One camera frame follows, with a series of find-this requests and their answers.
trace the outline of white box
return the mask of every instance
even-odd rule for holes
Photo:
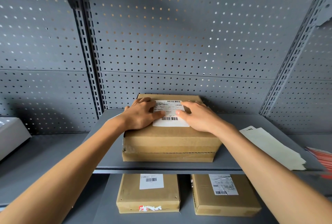
[[[17,117],[0,117],[0,160],[31,135]]]

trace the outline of brown cardboard package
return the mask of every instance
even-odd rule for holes
[[[140,174],[123,174],[117,197],[119,213],[178,212],[180,209],[178,176],[164,174],[163,179],[164,188],[140,190]]]
[[[191,177],[196,215],[251,217],[261,210],[246,175],[231,175],[238,195],[215,195],[208,174]]]
[[[197,95],[138,95],[138,98],[143,97],[203,103]],[[141,130],[125,132],[122,157],[123,161],[212,162],[221,144],[213,134],[192,127],[156,127],[150,124]]]

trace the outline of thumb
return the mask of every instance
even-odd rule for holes
[[[152,118],[153,118],[153,120],[157,120],[157,119],[162,118],[163,116],[165,116],[165,114],[166,114],[165,111],[160,110],[160,111],[152,113]]]
[[[187,119],[189,117],[189,114],[187,112],[180,110],[180,109],[178,109],[175,113],[185,121],[187,121]]]

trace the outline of barcode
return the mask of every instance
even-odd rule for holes
[[[161,118],[161,120],[166,120],[166,121],[178,121],[179,119],[177,117],[169,117],[169,116],[164,116]]]
[[[157,178],[146,178],[145,182],[155,182],[157,181]]]
[[[216,191],[215,193],[216,194],[226,194],[227,195],[227,193],[225,191]]]

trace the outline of hand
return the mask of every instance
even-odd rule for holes
[[[184,101],[181,102],[183,106],[188,107],[191,110],[191,114],[186,113],[183,110],[177,110],[176,114],[185,120],[191,127],[198,131],[214,133],[214,130],[220,129],[220,126],[233,125],[227,123],[218,117],[209,107],[197,102]]]
[[[117,117],[124,119],[125,130],[138,130],[148,126],[154,120],[165,116],[165,111],[150,113],[150,108],[154,107],[156,101],[150,97],[136,99],[131,107],[126,106],[124,112]]]

